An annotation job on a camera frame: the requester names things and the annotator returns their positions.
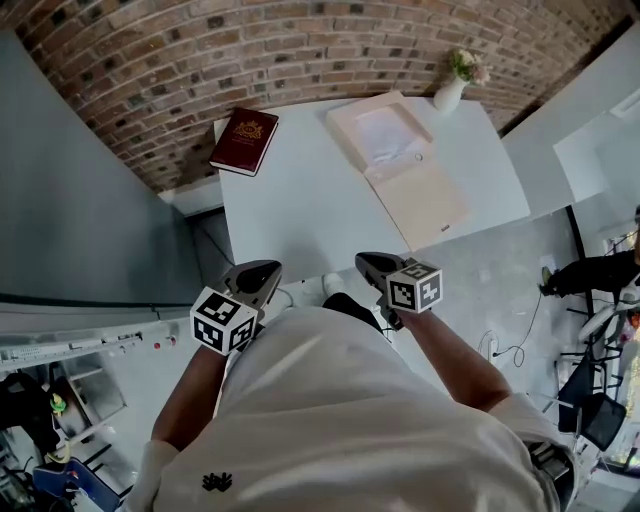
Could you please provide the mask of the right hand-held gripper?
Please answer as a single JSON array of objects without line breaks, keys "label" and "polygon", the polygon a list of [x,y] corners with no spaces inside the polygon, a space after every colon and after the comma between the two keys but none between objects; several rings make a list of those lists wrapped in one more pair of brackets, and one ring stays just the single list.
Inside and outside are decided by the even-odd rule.
[{"label": "right hand-held gripper", "polygon": [[390,328],[401,330],[400,312],[422,313],[443,299],[443,271],[409,258],[382,252],[359,252],[355,267],[368,284],[381,273],[381,313]]}]

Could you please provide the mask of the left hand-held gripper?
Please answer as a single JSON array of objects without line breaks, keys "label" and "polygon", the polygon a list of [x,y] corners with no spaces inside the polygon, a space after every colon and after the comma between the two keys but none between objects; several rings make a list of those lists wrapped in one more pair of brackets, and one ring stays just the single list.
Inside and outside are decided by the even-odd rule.
[{"label": "left hand-held gripper", "polygon": [[242,351],[253,340],[282,274],[276,260],[238,264],[222,278],[232,294],[204,287],[190,310],[192,338],[222,356]]}]

